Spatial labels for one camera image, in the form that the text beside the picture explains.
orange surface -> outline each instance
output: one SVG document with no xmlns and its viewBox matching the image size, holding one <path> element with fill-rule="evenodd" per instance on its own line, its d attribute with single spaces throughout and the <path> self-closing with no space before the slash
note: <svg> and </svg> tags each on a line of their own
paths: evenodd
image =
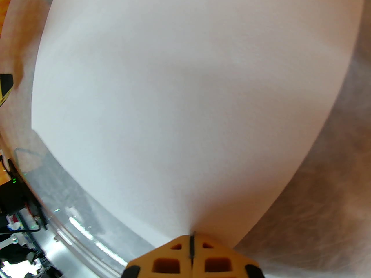
<svg viewBox="0 0 371 278">
<path fill-rule="evenodd" d="M 10 4 L 10 0 L 0 0 L 0 37 L 1 37 L 1 31 L 4 25 L 5 15 L 6 15 L 6 12 L 8 11 L 9 4 Z"/>
<path fill-rule="evenodd" d="M 195 235 L 194 250 L 192 265 L 190 236 L 181 236 L 129 262 L 126 269 L 139 266 L 138 278 L 249 278 L 245 266 L 259 267 L 205 235 Z"/>
<path fill-rule="evenodd" d="M 10 181 L 10 177 L 8 173 L 4 171 L 4 166 L 2 163 L 0 163 L 0 185 Z"/>
</svg>

metal surface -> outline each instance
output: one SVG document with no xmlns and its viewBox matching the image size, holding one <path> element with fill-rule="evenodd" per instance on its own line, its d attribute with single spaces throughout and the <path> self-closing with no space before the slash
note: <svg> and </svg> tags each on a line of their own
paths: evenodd
<svg viewBox="0 0 371 278">
<path fill-rule="evenodd" d="M 35 234 L 52 262 L 66 277 L 94 277 L 84 263 L 99 276 L 117 277 L 120 259 L 129 261 L 152 246 L 79 188 L 31 129 L 33 71 L 51 1 L 10 4 L 0 39 L 0 73 L 13 73 L 15 88 L 0 109 L 0 133 L 13 158 L 22 148 L 19 168 L 53 211 L 51 228 L 58 234 Z M 370 27 L 371 0 L 366 0 L 353 60 L 328 121 L 292 181 L 237 246 L 267 277 L 370 276 Z"/>
</svg>

white paper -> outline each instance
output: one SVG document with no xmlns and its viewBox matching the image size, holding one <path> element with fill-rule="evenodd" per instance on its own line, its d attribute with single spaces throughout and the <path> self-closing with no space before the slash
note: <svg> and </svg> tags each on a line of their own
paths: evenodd
<svg viewBox="0 0 371 278">
<path fill-rule="evenodd" d="M 362 5 L 54 0 L 33 129 L 87 192 L 153 245 L 197 230 L 234 246 L 323 126 Z"/>
</svg>

yellow and black object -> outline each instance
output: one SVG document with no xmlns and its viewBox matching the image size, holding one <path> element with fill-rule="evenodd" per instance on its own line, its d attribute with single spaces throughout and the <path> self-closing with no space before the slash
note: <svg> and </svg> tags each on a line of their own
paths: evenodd
<svg viewBox="0 0 371 278">
<path fill-rule="evenodd" d="M 264 278 L 259 264 L 212 238 L 178 237 L 128 263 L 121 278 Z"/>
<path fill-rule="evenodd" d="M 0 74 L 0 106 L 8 98 L 13 89 L 13 85 L 14 82 L 12 74 Z"/>
</svg>

cable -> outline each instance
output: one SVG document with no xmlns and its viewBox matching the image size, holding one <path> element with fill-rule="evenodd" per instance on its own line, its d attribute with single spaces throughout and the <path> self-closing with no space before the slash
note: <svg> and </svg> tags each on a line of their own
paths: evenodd
<svg viewBox="0 0 371 278">
<path fill-rule="evenodd" d="M 18 229 L 14 231 L 0 232 L 0 235 L 12 235 L 14 233 L 34 233 L 40 230 L 41 230 L 40 227 L 38 229 Z"/>
</svg>

